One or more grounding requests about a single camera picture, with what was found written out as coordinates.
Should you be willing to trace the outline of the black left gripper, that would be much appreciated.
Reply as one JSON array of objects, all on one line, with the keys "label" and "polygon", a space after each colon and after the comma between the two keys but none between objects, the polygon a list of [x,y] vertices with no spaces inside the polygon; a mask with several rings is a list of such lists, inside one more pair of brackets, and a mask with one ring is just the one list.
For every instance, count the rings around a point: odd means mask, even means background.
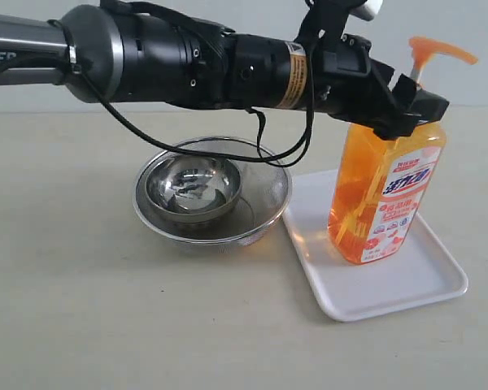
[{"label": "black left gripper", "polygon": [[305,110],[369,127],[383,141],[409,137],[420,121],[440,121],[449,101],[404,74],[390,91],[394,69],[370,57],[369,40],[345,33],[350,11],[363,2],[306,2],[295,39],[307,51]]}]

